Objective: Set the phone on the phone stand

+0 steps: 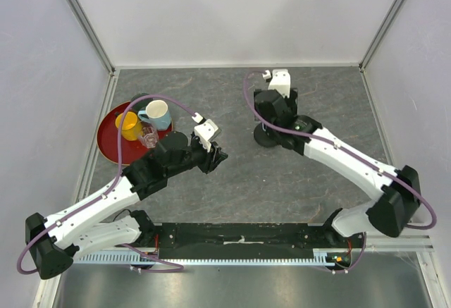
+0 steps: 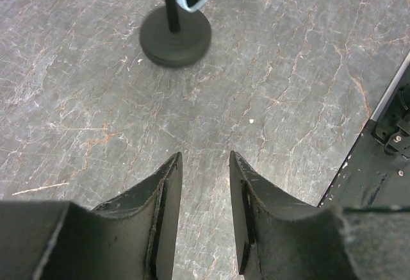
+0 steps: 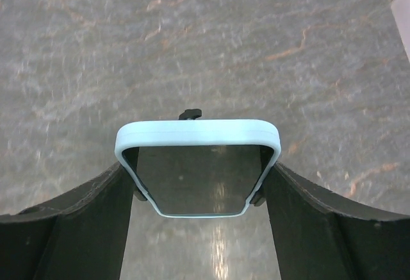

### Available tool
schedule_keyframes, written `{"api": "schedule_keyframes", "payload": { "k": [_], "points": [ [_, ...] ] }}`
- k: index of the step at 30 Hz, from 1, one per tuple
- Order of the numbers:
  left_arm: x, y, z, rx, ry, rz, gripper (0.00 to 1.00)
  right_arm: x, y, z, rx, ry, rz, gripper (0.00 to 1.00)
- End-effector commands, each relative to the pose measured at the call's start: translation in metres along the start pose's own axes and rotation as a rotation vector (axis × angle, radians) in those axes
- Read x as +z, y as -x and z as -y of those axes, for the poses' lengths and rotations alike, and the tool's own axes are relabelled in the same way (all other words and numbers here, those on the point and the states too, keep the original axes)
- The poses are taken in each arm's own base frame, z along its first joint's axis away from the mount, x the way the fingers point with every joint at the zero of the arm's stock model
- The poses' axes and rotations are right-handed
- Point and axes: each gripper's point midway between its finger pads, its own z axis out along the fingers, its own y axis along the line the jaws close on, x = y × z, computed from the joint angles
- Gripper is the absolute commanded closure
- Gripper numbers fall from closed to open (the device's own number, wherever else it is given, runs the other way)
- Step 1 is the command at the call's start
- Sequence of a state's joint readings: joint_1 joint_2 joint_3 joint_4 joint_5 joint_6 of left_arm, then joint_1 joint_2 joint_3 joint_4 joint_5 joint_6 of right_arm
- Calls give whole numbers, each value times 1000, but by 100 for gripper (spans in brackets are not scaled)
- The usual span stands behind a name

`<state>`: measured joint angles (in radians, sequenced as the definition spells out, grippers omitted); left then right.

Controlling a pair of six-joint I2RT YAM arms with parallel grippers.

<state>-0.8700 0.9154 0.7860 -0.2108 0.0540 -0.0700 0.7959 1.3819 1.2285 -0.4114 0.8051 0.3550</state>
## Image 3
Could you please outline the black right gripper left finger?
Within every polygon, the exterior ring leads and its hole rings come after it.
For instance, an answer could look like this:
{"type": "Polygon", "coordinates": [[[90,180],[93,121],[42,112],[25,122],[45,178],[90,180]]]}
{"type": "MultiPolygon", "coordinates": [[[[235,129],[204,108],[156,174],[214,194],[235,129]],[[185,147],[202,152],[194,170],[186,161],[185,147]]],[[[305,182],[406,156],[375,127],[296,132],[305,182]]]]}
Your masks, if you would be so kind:
{"type": "Polygon", "coordinates": [[[119,279],[134,189],[115,163],[51,200],[1,215],[1,279],[119,279]]]}

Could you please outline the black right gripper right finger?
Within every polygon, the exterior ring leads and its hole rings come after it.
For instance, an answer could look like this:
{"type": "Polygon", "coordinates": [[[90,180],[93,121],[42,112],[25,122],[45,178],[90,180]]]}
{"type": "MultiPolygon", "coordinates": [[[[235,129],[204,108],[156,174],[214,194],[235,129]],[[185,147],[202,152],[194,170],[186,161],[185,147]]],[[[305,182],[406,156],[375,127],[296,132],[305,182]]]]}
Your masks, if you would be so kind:
{"type": "Polygon", "coordinates": [[[409,216],[271,169],[263,191],[282,279],[409,279],[409,216]]]}

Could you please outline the black phone stand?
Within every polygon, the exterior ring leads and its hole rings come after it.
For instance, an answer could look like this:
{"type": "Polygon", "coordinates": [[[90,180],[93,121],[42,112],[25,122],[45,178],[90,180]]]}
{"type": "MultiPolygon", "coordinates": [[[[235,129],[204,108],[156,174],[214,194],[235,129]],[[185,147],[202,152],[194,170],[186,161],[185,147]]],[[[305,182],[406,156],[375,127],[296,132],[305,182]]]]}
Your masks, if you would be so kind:
{"type": "MultiPolygon", "coordinates": [[[[190,108],[186,109],[184,112],[182,112],[178,120],[196,120],[202,117],[202,110],[199,108],[190,108]]],[[[135,190],[134,191],[134,196],[139,200],[139,201],[147,201],[147,198],[142,194],[140,190],[135,190]]],[[[252,197],[252,200],[250,203],[256,207],[261,206],[264,202],[266,201],[264,197],[263,190],[258,190],[256,194],[252,197]]]]}

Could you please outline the phone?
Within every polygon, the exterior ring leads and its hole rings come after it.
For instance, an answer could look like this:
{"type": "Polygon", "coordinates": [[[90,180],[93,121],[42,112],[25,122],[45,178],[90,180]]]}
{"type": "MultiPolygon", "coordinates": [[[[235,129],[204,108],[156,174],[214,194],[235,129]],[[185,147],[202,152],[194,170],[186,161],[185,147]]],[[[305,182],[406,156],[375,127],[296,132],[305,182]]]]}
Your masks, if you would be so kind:
{"type": "Polygon", "coordinates": [[[244,214],[281,153],[264,120],[157,120],[122,126],[115,155],[141,199],[167,218],[244,214]]]}

